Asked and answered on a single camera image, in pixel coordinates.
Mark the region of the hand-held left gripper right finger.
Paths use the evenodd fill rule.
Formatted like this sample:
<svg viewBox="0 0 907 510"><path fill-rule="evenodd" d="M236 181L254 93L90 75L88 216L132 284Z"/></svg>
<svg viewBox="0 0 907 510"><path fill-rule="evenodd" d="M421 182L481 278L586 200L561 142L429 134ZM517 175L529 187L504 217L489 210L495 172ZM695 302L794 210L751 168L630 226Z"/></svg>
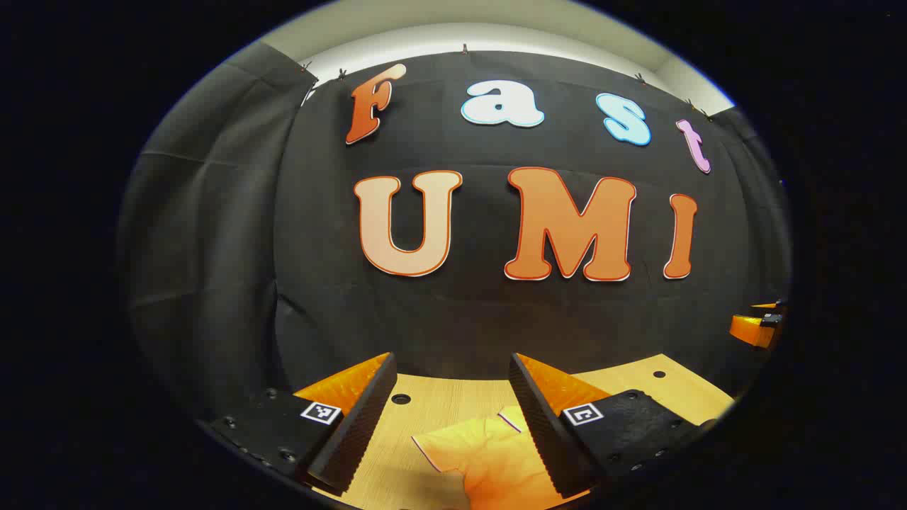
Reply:
<svg viewBox="0 0 907 510"><path fill-rule="evenodd" d="M514 353L509 384L562 497L651 483L719 417L719 388L663 354L570 374Z"/></svg>

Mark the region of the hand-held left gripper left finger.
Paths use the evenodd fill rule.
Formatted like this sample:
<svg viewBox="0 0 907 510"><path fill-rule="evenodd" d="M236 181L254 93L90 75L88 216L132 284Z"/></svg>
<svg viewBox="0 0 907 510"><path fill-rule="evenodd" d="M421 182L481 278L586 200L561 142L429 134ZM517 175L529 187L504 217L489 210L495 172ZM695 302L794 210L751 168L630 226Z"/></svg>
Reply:
<svg viewBox="0 0 907 510"><path fill-rule="evenodd" d="M227 446L297 485L341 496L398 381L393 353L301 390L268 388L207 423Z"/></svg>

